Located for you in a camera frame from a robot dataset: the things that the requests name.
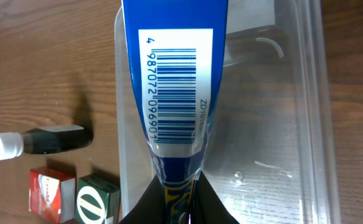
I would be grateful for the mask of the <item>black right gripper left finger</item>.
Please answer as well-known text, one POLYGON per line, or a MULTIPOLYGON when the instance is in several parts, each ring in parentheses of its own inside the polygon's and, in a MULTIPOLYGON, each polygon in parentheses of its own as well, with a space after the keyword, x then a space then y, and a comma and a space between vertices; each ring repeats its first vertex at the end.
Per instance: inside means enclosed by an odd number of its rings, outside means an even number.
POLYGON ((155 176, 136 206, 119 222, 119 224, 165 224, 165 199, 162 184, 155 176))

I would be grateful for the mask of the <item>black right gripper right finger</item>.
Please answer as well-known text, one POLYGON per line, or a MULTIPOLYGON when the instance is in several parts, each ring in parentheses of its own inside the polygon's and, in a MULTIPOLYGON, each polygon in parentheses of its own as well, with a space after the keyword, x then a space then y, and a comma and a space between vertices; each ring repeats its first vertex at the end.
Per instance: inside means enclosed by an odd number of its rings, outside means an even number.
POLYGON ((192 224, 239 224, 227 211, 203 172, 193 200, 192 224))

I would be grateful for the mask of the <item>blue white medicine box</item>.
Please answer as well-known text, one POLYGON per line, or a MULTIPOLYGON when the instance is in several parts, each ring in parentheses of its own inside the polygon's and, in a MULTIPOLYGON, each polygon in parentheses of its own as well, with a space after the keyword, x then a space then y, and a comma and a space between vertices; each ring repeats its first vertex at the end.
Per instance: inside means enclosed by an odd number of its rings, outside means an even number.
POLYGON ((129 70, 168 223, 186 223, 221 84, 227 0, 124 0, 129 70))

